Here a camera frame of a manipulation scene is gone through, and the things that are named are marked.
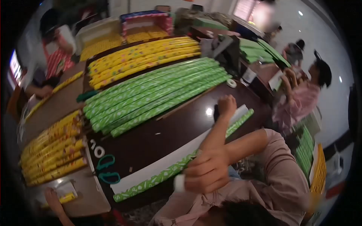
scissors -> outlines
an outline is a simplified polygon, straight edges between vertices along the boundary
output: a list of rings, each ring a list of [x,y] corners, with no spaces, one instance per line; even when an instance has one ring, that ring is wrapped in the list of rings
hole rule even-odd
[[[109,162],[105,162],[103,164],[101,164],[101,162],[106,159],[106,158],[111,158],[112,160]],[[108,166],[111,166],[114,164],[114,155],[112,154],[108,154],[103,156],[102,158],[99,159],[98,164],[97,164],[97,170],[103,170],[104,168],[108,168]],[[107,180],[107,178],[109,177],[117,177],[118,180],[117,181],[109,181]],[[98,178],[101,179],[103,182],[107,183],[107,184],[117,184],[120,180],[121,177],[119,176],[119,174],[117,172],[106,172],[106,173],[100,173],[98,174]]]

tape roll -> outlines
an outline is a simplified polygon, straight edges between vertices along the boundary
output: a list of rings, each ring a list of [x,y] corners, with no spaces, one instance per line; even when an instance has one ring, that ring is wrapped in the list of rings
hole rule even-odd
[[[101,146],[97,146],[95,149],[94,149],[94,156],[97,157],[97,158],[102,158],[104,156],[104,148],[102,148]]]
[[[178,174],[173,180],[173,187],[176,192],[185,192],[185,175]]]
[[[232,80],[231,78],[228,79],[226,82],[227,82],[227,85],[230,86],[231,88],[236,88],[236,82],[234,80]]]

green paper stack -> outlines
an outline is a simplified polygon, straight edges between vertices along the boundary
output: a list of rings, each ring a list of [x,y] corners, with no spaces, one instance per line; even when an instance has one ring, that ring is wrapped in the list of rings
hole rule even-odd
[[[299,146],[297,147],[295,152],[295,159],[306,178],[308,178],[312,168],[314,142],[307,127],[304,125],[302,137],[298,137],[298,140]]]
[[[213,59],[190,60],[109,88],[88,99],[83,111],[95,132],[116,137],[228,78]]]
[[[265,49],[265,51],[267,51],[270,55],[272,55],[274,59],[281,60],[283,63],[285,63],[285,65],[288,68],[291,67],[291,65],[288,63],[288,61],[286,59],[284,59],[284,57],[282,55],[280,55],[280,53],[278,53],[278,51],[276,51],[273,47],[271,47],[264,40],[258,38],[258,43]]]
[[[266,63],[274,62],[273,56],[265,51],[265,49],[257,42],[241,38],[239,47],[240,53],[250,64],[257,61],[260,56],[264,59],[264,62]]]
[[[254,114],[254,110],[250,109],[245,115],[243,115],[238,121],[234,124],[229,126],[226,131],[226,136],[230,136],[233,132],[235,132],[248,118],[250,118]],[[133,186],[125,192],[115,194],[113,199],[116,202],[121,202],[127,198],[135,196],[139,193],[146,191],[149,188],[156,186],[159,183],[164,182],[165,180],[175,176],[176,174],[180,173],[187,164],[195,157],[198,150],[195,150],[192,154],[187,155],[186,157],[182,158],[181,161],[173,164],[172,166],[168,167],[167,169],[163,170],[158,175],[151,177],[151,179],[141,182],[139,185]]]

pink striped shirt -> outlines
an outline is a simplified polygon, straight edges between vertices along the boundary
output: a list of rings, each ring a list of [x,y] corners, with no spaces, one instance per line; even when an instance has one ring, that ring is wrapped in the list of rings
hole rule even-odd
[[[306,117],[317,106],[320,87],[309,81],[293,89],[292,103],[283,95],[273,109],[273,122],[278,122],[279,129],[288,131],[293,125]]]

window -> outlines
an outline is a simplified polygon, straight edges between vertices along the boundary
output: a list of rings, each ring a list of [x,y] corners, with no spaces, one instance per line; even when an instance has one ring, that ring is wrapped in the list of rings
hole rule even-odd
[[[253,22],[253,11],[259,0],[238,0],[234,15],[245,21]]]
[[[16,82],[19,84],[22,71],[21,71],[20,64],[18,62],[18,58],[16,56],[15,50],[10,59],[10,72],[12,73],[12,76],[14,77]]]

